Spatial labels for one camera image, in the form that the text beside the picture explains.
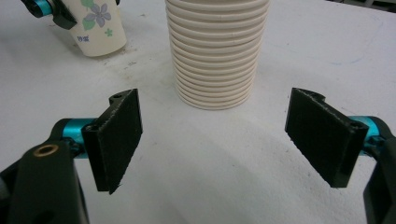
floral paper cup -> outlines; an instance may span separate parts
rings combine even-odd
[[[63,0],[77,21],[70,34],[89,57],[101,56],[126,44],[120,13],[114,0]]]

white tablecloth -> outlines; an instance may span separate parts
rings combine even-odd
[[[0,170],[62,118],[98,117],[138,88],[144,133],[120,188],[97,192],[76,161],[91,223],[364,223],[373,159],[331,189],[284,132],[292,87],[396,133],[396,14],[319,0],[273,0],[250,98],[205,111],[177,96],[163,0],[121,1],[128,43],[87,58],[51,17],[0,6]]]

white cup stack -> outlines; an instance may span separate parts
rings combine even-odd
[[[165,0],[177,93],[202,109],[250,95],[269,0]]]

paper cup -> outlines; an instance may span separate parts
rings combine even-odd
[[[249,97],[269,0],[165,0],[177,94],[218,110]]]
[[[126,44],[120,12],[114,0],[63,0],[77,24],[70,29],[84,55],[101,56]]]

flower pattern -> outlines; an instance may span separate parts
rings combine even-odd
[[[85,21],[96,21],[98,25],[102,28],[105,25],[105,20],[111,20],[111,15],[107,12],[107,4],[103,4],[101,7],[93,4],[93,6],[91,7],[91,11],[93,13],[89,13],[84,18]]]

